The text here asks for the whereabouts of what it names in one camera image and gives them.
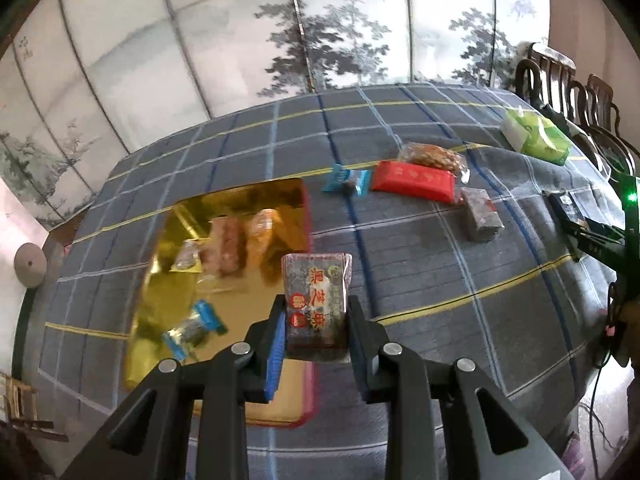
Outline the dark red cake packet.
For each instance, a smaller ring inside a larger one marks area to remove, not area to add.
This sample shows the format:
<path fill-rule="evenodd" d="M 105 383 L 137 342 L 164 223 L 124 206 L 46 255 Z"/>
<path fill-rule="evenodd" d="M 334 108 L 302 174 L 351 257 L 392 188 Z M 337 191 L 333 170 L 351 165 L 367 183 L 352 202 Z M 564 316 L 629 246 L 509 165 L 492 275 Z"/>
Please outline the dark red cake packet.
<path fill-rule="evenodd" d="M 288 357 L 311 362 L 346 361 L 352 255 L 288 254 L 282 257 L 281 266 Z"/>

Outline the clear blue-ended candy packet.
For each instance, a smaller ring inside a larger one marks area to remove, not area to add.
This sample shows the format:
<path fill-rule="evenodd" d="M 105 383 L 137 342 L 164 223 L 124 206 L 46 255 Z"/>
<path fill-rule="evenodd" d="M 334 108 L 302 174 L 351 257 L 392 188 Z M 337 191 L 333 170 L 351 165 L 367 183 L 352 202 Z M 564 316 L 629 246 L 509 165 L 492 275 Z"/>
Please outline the clear blue-ended candy packet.
<path fill-rule="evenodd" d="M 195 349 L 205 344 L 210 334 L 221 336 L 227 332 L 213 305 L 200 299 L 187 318 L 163 333 L 163 342 L 177 361 L 197 360 Z"/>

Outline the red snack packet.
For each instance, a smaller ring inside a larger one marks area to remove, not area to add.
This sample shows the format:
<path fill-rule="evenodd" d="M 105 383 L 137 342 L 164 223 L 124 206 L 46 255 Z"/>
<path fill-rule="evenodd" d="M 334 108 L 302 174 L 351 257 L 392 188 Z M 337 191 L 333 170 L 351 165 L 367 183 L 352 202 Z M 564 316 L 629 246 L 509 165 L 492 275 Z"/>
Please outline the red snack packet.
<path fill-rule="evenodd" d="M 456 178 L 446 170 L 391 160 L 375 168 L 370 190 L 450 204 L 456 196 Z"/>

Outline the navy cracker box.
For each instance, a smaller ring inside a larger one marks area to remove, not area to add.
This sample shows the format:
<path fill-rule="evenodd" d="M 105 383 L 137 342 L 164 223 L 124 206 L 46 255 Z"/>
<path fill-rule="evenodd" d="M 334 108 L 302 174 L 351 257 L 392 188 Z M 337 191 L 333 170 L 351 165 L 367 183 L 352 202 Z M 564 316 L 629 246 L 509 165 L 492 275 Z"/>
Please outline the navy cracker box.
<path fill-rule="evenodd" d="M 563 191 L 546 193 L 544 196 L 546 196 L 546 200 L 565 235 L 578 240 L 591 232 L 587 218 L 572 194 Z"/>

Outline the gold metal tray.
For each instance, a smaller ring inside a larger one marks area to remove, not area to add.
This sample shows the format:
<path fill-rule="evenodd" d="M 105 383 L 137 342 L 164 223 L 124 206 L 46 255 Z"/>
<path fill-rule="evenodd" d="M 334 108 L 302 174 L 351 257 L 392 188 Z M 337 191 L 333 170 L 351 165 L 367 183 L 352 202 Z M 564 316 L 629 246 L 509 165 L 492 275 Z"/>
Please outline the gold metal tray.
<path fill-rule="evenodd" d="M 238 217 L 246 225 L 259 211 L 279 209 L 293 232 L 295 252 L 309 252 L 310 213 L 302 180 L 289 178 L 227 188 L 180 200 L 171 206 L 160 230 L 138 293 L 125 359 L 124 382 L 133 389 L 160 360 L 172 358 L 163 333 L 190 315 L 200 299 L 213 305 L 228 332 L 210 334 L 195 349 L 195 364 L 212 358 L 229 344 L 242 339 L 250 326 L 269 315 L 275 296 L 282 294 L 282 274 L 274 285 L 266 285 L 260 273 L 247 265 L 239 275 L 217 278 L 207 270 L 210 222 L 217 217 Z M 185 240 L 201 240 L 203 272 L 170 272 Z"/>

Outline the pink meat snack packet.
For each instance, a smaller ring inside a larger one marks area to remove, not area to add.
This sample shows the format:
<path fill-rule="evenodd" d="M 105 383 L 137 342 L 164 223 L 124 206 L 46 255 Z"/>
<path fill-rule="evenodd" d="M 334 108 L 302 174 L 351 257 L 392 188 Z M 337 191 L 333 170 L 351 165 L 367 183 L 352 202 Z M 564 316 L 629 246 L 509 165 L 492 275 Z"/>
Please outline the pink meat snack packet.
<path fill-rule="evenodd" d="M 210 222 L 207 270 L 217 278 L 239 275 L 246 266 L 246 233 L 238 217 L 217 217 Z"/>

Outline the orange snack packet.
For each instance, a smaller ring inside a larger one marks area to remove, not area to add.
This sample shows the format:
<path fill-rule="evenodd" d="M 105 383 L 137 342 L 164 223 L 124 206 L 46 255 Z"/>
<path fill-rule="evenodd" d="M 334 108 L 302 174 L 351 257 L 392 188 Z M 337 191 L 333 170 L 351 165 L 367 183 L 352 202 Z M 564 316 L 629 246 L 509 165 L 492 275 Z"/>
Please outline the orange snack packet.
<path fill-rule="evenodd" d="M 266 285 L 274 285 L 280 280 L 281 258 L 295 251 L 293 232 L 279 209 L 263 209 L 247 223 L 247 265 L 260 273 Z"/>

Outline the grey dark snack packet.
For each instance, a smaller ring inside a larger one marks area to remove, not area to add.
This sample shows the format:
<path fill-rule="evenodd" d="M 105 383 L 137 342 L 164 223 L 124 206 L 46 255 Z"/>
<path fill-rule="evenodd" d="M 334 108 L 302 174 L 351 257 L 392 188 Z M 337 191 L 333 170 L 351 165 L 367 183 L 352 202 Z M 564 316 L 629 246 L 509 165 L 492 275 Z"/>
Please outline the grey dark snack packet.
<path fill-rule="evenodd" d="M 504 224 L 484 188 L 462 188 L 461 198 L 470 237 L 477 242 L 495 238 Z"/>

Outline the dark wooden chair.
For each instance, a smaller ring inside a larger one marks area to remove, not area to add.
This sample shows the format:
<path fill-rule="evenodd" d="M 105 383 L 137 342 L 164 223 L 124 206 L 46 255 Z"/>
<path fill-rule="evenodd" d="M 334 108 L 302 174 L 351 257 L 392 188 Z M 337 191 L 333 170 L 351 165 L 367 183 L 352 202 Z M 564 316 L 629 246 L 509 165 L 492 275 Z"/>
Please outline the dark wooden chair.
<path fill-rule="evenodd" d="M 639 151 L 618 131 L 613 90 L 596 76 L 586 84 L 576 77 L 568 56 L 540 42 L 518 47 L 515 93 L 549 118 L 597 169 L 610 177 L 636 174 Z"/>

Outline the green tissue pack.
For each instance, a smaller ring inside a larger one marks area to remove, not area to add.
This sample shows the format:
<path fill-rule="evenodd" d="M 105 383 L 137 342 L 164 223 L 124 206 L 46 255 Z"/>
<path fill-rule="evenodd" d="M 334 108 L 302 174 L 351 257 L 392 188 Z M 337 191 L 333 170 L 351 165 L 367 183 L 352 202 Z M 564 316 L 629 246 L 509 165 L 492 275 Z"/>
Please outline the green tissue pack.
<path fill-rule="evenodd" d="M 570 156 L 570 139 L 536 110 L 506 110 L 501 132 L 514 151 L 564 166 Z"/>

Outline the teal candy packet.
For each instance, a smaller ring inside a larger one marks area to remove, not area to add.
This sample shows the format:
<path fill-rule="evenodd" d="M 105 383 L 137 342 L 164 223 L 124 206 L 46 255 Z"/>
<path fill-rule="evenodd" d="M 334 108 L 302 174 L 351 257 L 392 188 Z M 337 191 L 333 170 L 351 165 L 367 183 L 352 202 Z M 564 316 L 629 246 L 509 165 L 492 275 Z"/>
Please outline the teal candy packet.
<path fill-rule="evenodd" d="M 363 196 L 369 192 L 371 171 L 367 169 L 349 169 L 335 164 L 322 191 L 344 195 Z"/>

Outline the grey plaid tablecloth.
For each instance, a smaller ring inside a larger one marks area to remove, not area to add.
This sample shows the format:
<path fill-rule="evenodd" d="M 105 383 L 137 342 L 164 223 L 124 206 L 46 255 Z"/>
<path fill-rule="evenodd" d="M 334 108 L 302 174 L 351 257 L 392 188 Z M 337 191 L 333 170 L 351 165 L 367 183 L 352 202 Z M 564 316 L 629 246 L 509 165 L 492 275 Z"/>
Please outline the grey plaid tablecloth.
<path fill-rule="evenodd" d="M 592 375 L 612 272 L 574 261 L 548 206 L 568 191 L 584 213 L 622 224 L 620 200 L 572 151 L 563 166 L 515 153 L 500 125 L 518 98 L 444 84 L 338 90 L 236 112 L 123 158 L 79 229 L 47 312 L 37 382 L 70 435 L 48 459 L 64 471 L 125 399 L 126 337 L 170 207 L 274 179 L 306 188 L 311 244 L 354 258 L 364 312 L 421 356 L 468 356 L 564 452 Z M 503 227 L 486 243 L 457 207 L 373 192 L 329 194 L 334 164 L 371 167 L 402 142 L 462 151 L 470 183 Z"/>

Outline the clear bag of nuts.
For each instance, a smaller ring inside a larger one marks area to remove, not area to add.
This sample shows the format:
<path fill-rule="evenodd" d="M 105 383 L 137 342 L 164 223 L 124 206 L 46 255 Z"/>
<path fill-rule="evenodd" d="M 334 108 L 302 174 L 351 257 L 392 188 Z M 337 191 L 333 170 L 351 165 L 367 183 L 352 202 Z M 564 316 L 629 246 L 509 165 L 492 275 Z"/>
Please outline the clear bag of nuts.
<path fill-rule="evenodd" d="M 409 142 L 399 150 L 397 160 L 451 172 L 463 184 L 470 180 L 470 170 L 464 156 L 439 145 Z"/>

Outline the round stone disc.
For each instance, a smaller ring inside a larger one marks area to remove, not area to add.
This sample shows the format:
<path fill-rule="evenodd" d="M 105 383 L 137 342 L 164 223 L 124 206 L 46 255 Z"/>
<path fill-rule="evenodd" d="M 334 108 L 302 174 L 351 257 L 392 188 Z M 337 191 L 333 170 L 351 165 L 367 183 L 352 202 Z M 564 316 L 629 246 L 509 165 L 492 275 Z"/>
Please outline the round stone disc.
<path fill-rule="evenodd" d="M 17 249 L 13 267 L 15 275 L 22 285 L 26 288 L 36 288 L 46 277 L 47 257 L 38 245 L 25 243 Z"/>

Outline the painted folding screen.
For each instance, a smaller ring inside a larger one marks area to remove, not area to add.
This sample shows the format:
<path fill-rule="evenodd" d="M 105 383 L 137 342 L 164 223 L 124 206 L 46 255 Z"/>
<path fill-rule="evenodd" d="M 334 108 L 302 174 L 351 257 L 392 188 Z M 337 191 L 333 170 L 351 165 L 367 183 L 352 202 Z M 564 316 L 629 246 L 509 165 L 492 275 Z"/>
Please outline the painted folding screen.
<path fill-rule="evenodd" d="M 1 177 L 56 226 L 126 155 L 287 96 L 505 86 L 550 0 L 1 0 Z"/>

